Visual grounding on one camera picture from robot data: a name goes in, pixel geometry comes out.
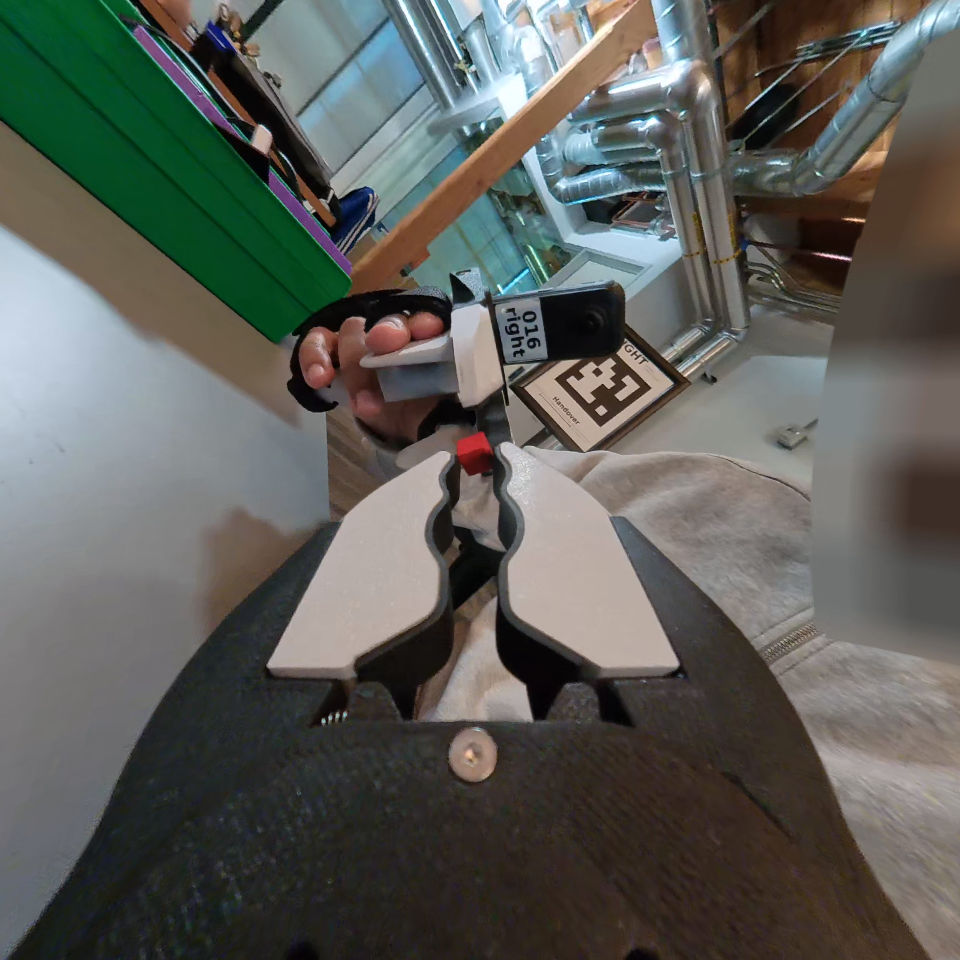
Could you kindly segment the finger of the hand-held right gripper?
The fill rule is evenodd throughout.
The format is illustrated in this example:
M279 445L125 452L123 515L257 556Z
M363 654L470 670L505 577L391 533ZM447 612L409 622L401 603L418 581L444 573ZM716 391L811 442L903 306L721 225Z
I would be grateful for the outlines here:
M491 449L486 473L493 482L508 482L512 475L510 459L503 451L518 446L509 419L510 400L510 391L496 391L477 408L477 427Z

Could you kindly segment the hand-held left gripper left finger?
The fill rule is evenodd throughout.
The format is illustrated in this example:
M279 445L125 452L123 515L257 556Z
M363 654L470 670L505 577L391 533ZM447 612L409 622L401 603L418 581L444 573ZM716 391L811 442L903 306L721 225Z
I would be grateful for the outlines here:
M343 519L267 662L271 676L378 683L411 719L420 688L448 663L454 638L448 452L371 493Z

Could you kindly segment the black bag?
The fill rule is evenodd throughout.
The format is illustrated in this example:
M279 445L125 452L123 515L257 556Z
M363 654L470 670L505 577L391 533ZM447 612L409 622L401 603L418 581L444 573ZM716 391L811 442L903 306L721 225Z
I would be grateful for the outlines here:
M276 78L243 54L225 59L217 73L252 120L271 131L277 149L292 162L306 186L330 207L336 207L339 199L330 184L330 168L306 136Z

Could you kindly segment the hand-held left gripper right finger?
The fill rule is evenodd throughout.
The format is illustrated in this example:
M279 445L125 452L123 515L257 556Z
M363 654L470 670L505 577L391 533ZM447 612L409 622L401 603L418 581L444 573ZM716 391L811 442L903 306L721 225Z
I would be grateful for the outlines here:
M512 442L495 450L496 649L535 721L564 687L663 679L680 659L615 519L582 486Z

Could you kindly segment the silver insulated pipe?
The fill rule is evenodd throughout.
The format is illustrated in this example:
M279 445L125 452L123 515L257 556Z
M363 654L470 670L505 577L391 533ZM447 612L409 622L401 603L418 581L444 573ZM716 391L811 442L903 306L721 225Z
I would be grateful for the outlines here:
M561 155L566 162L583 166L653 162L672 149L678 138L678 119L658 112L572 131L563 141Z
M434 2L384 1L383 6L435 102L450 111L474 91L459 68L462 55Z
M898 117L927 48L958 27L957 1L929 4L890 38L810 147L738 154L731 166L734 194L803 198L821 194L846 177Z
M712 378L713 366L746 338L751 315L739 265L738 210L730 172L723 96L716 78L706 3L654 1L658 39L669 79L667 107L681 121L701 233L709 261L713 331L697 333L678 371Z
M548 189L558 203L575 206L631 193L664 192L666 179L658 164L638 163L564 175Z

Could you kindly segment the person's right hand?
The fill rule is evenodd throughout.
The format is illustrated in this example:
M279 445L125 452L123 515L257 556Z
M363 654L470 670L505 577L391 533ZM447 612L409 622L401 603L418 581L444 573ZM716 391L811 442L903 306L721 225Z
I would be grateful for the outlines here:
M432 340L444 333L441 318L420 311L392 314L366 330L365 318L347 317L338 331L317 326L304 337L297 362L310 400L319 390L340 383L346 407L368 433L387 447L401 448L419 437L421 424L440 403L437 395L389 402L378 374L362 366L368 355L396 353L416 341Z

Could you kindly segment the blue striped bag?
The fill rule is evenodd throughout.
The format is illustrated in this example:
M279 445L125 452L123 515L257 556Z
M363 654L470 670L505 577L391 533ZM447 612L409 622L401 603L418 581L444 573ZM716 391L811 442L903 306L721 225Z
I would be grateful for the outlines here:
M338 203L329 235L340 253L347 255L378 222L379 198L372 187L360 186L339 197Z

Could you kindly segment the framed marker sign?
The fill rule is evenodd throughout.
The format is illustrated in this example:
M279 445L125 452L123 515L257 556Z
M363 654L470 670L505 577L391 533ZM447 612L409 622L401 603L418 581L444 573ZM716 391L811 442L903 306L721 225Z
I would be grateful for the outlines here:
M634 331L616 353L555 361L510 380L512 395L563 450L609 450L690 387Z

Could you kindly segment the purple board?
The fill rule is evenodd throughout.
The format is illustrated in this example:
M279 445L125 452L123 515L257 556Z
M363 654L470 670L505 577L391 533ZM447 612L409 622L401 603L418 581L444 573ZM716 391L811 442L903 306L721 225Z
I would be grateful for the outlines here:
M352 266L348 259L333 243L330 234L321 225L318 217L307 209L306 201L289 185L288 180L294 179L293 174L280 173L277 164L270 160L268 154L255 146L254 134L256 130L252 129L249 133L246 133L241 129L238 122L235 123L224 114L209 93L185 69L183 62L174 54L171 54L162 42L159 42L154 32L146 26L135 26L130 31L152 60L177 86L194 108L218 130L223 140L246 163L246 166L258 180L270 189L273 196L280 201L294 220L333 259L336 266L345 274L350 275Z

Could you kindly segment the green cabinet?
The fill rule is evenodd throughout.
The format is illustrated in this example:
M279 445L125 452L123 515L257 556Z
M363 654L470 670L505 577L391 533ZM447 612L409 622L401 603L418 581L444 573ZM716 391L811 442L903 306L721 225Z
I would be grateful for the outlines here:
M153 32L243 132L255 130L254 146L293 175L289 186L316 215L286 156L258 144L266 128L235 117L130 2L2 2L2 121L281 342L348 294L350 275L140 46L136 26Z

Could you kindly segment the wooden beam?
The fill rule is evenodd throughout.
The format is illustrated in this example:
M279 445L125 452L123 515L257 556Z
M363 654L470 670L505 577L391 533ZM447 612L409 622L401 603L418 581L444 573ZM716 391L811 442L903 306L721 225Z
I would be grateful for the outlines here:
M353 268L351 293L388 286L429 257L428 246L589 94L624 66L656 30L652 3L633 2L607 23L558 74L404 217Z

